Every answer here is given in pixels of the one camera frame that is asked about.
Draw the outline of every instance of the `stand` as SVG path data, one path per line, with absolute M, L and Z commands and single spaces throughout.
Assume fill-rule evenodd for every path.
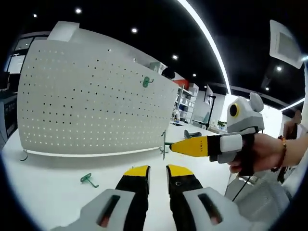
M 210 116 L 208 117 L 208 121 L 205 124 L 206 130 L 208 130 L 208 127 L 210 126 L 210 120 L 211 120 L 211 116 L 212 116 L 212 112 L 213 112 L 213 108 L 214 108 L 214 102 L 215 102 L 215 99 L 216 99 L 215 95 L 210 95 L 210 97 L 213 98 L 213 103 L 212 103 L 212 108 L 211 108 L 211 111 L 210 111 Z

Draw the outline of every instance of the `human hand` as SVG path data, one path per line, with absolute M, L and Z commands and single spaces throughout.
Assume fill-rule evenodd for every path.
M 254 155 L 254 171 L 269 170 L 277 167 L 283 155 L 283 143 L 279 139 L 275 139 L 266 134 L 255 134 L 255 141 L 252 147 Z M 238 173 L 242 170 L 239 160 L 228 163 L 231 173 Z

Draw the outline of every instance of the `potted plant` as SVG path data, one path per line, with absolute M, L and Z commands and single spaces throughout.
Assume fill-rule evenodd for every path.
M 221 130 L 224 130 L 224 129 L 225 129 L 226 124 L 227 124 L 227 122 L 223 122 L 223 121 L 218 121 L 218 122 L 217 122 L 217 125 L 218 125 L 218 127 L 219 127 Z

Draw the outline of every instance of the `red object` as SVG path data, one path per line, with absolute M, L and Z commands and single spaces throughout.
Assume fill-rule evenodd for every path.
M 182 87 L 184 84 L 184 89 L 186 90 L 189 88 L 189 82 L 185 79 L 174 80 L 173 82 L 177 83 L 180 87 Z

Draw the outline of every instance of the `white robot head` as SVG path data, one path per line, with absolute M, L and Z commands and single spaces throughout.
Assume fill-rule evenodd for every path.
M 243 131 L 247 128 L 264 129 L 262 114 L 264 104 L 256 93 L 250 93 L 250 101 L 244 97 L 237 98 L 228 107 L 227 130 L 230 132 Z

